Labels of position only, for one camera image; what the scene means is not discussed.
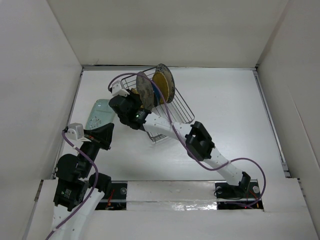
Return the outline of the blue floral round plate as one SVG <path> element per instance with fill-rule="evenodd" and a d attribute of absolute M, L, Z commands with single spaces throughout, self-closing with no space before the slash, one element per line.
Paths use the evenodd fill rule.
<path fill-rule="evenodd" d="M 171 103 L 175 97 L 175 91 L 176 91 L 174 77 L 173 77 L 170 69 L 163 63 L 160 63 L 156 66 L 156 71 L 161 72 L 165 76 L 165 78 L 168 82 L 169 92 L 168 92 L 167 103 Z"/>

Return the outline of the grey deer plate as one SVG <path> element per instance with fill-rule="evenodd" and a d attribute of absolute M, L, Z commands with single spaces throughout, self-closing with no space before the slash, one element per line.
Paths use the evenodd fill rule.
<path fill-rule="evenodd" d="M 154 105 L 154 92 L 152 84 L 146 79 L 147 75 L 140 71 L 136 76 L 136 90 L 140 96 L 142 106 L 149 111 L 152 110 Z"/>

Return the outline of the gold and black plate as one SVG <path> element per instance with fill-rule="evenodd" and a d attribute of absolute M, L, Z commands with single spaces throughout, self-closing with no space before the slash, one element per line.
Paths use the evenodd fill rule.
<path fill-rule="evenodd" d="M 146 97 L 145 94 L 138 91 L 136 88 L 131 88 L 131 92 L 134 94 L 139 95 L 140 101 L 141 101 L 141 108 L 145 109 L 146 108 Z"/>

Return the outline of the round bamboo woven plate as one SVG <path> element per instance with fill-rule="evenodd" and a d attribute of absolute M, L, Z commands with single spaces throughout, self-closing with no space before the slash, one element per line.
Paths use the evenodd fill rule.
<path fill-rule="evenodd" d="M 157 89 L 160 91 L 160 105 L 164 102 L 167 102 L 169 98 L 169 86 L 164 74 L 156 71 L 152 77 L 152 81 L 156 84 Z"/>

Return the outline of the dark blue leaf dish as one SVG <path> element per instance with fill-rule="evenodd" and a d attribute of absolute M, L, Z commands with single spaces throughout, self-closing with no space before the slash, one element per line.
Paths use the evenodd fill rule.
<path fill-rule="evenodd" d="M 151 84 L 151 86 L 152 86 L 153 96 L 154 96 L 154 107 L 157 107 L 160 104 L 160 100 L 161 100 L 160 91 L 154 84 Z"/>

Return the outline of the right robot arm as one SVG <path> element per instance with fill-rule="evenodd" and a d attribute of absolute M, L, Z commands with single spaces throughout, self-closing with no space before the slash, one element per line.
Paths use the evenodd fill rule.
<path fill-rule="evenodd" d="M 231 186 L 232 193 L 242 197 L 249 191 L 251 177 L 234 166 L 216 148 L 212 137 L 201 122 L 186 124 L 172 121 L 141 107 L 137 94 L 116 95 L 109 106 L 117 114 L 120 122 L 134 130 L 158 133 L 176 139 L 186 148 L 187 154 L 209 171 L 217 171 Z"/>

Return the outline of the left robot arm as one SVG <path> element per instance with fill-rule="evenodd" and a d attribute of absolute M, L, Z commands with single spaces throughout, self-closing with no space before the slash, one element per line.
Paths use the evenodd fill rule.
<path fill-rule="evenodd" d="M 77 155 L 65 154 L 56 164 L 57 186 L 48 240 L 80 240 L 100 200 L 113 194 L 112 178 L 94 163 L 100 150 L 109 150 L 113 123 L 85 130 L 81 123 L 65 127 L 61 135 Z"/>

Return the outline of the light green rectangular plate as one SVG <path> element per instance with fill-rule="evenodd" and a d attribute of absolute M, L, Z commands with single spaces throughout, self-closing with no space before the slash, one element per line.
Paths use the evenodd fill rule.
<path fill-rule="evenodd" d="M 85 130 L 97 129 L 113 122 L 116 113 L 109 106 L 109 102 L 109 99 L 98 99 L 94 103 L 87 119 Z"/>

